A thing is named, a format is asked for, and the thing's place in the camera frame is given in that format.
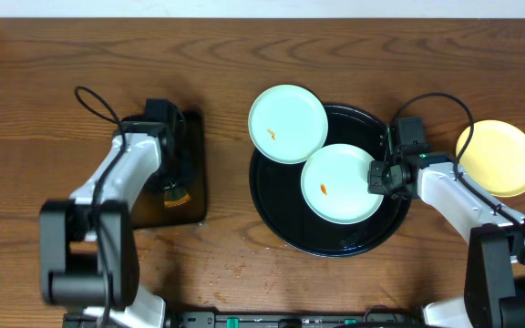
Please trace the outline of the yellow plate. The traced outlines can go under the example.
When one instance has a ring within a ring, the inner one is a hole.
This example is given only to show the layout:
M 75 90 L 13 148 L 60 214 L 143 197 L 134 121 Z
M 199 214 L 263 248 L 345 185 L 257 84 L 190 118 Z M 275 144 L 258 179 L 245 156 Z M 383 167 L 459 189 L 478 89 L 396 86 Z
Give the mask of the yellow plate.
M 498 197 L 525 192 L 525 133 L 509 123 L 483 120 L 466 128 L 456 151 L 459 165 L 482 188 Z

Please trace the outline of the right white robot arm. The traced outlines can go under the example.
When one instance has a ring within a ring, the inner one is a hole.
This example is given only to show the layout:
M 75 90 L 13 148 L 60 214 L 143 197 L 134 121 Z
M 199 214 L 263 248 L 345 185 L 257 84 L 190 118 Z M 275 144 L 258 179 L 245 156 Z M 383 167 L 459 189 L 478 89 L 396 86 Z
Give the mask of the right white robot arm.
M 472 327 L 525 327 L 525 215 L 482 189 L 443 153 L 372 161 L 372 194 L 419 198 L 437 210 L 468 244 L 461 302 L 436 302 L 428 321 L 463 317 Z

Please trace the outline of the light green plate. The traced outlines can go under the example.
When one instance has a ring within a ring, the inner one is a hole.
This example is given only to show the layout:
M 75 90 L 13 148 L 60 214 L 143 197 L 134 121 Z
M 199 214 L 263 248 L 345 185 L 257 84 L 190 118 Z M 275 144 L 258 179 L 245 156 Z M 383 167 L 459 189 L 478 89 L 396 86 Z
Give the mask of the light green plate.
M 324 145 L 328 119 L 314 93 L 278 85 L 254 100 L 248 129 L 252 143 L 267 159 L 290 165 L 307 161 Z
M 301 191 L 309 208 L 324 220 L 351 225 L 367 220 L 383 196 L 368 192 L 369 164 L 374 158 L 349 144 L 317 150 L 305 163 Z

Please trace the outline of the light green plate top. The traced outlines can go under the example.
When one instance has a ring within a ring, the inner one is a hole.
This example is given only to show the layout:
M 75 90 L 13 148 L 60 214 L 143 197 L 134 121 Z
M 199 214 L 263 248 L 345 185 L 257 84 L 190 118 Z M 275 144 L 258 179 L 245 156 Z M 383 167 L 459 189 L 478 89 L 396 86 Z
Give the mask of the light green plate top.
M 314 93 L 278 85 L 254 100 L 248 129 L 252 143 L 267 159 L 290 165 L 307 161 L 324 145 L 328 119 Z

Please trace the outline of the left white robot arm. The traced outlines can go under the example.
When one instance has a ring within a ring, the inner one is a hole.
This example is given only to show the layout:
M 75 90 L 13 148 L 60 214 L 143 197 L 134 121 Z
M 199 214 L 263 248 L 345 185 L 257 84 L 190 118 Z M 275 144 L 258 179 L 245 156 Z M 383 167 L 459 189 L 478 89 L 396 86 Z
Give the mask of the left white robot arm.
M 175 150 L 175 123 L 118 124 L 106 158 L 66 200 L 39 213 L 44 302 L 80 307 L 99 327 L 161 327 L 166 303 L 139 283 L 131 210 Z

